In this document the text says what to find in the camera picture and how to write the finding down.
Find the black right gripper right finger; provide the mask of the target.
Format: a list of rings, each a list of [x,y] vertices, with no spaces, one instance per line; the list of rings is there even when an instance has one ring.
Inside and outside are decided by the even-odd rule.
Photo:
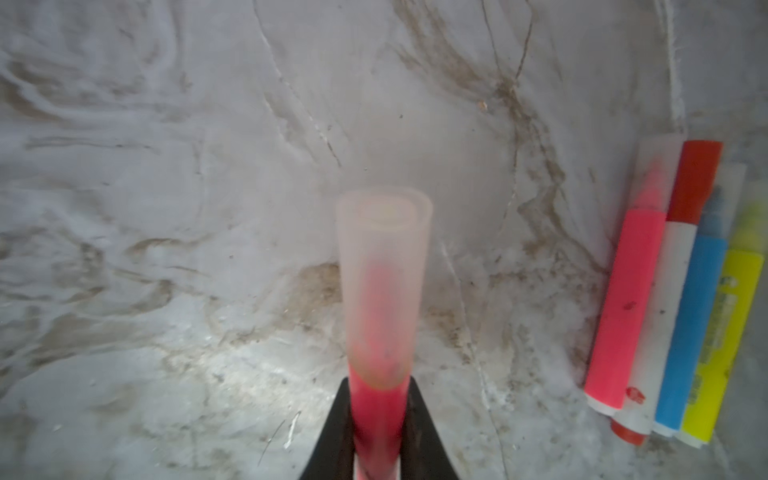
[[[400,447],[403,480],[459,480],[414,377],[410,378]]]

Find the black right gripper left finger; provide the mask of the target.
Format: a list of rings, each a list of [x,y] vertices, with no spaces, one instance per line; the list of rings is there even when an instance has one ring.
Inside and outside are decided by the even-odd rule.
[[[309,460],[299,480],[353,480],[354,423],[350,409],[349,379],[339,385]]]

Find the translucent greenish pen cap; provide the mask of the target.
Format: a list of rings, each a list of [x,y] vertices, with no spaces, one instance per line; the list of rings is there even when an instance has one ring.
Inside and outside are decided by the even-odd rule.
[[[388,390],[410,375],[433,205],[407,187],[371,187],[336,204],[346,351],[368,385]]]

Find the pink highlighter pen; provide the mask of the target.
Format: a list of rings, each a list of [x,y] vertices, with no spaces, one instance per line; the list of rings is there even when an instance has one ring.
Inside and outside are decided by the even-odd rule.
[[[584,384],[588,406],[603,415],[623,406],[685,140],[671,133],[638,146]]]
[[[368,266],[349,355],[349,390],[358,479],[395,479],[410,367],[398,329],[393,268]]]

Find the blue highlighter pen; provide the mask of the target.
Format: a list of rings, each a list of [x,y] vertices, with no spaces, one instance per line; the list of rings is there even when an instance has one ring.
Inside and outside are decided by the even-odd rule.
[[[746,171],[744,163],[720,165],[702,212],[655,413],[653,431],[664,437],[682,424]]]

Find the white marker pen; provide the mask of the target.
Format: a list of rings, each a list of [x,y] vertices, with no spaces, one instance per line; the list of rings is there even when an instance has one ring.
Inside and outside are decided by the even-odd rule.
[[[613,433],[635,446],[652,432],[693,244],[722,150],[713,140],[688,140],[682,147],[624,403],[611,420]]]

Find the yellow highlighter pen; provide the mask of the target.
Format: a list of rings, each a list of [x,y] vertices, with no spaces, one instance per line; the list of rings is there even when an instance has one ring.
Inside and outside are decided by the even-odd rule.
[[[767,256],[767,180],[748,183],[717,283],[706,335],[676,437],[694,448],[712,439]]]

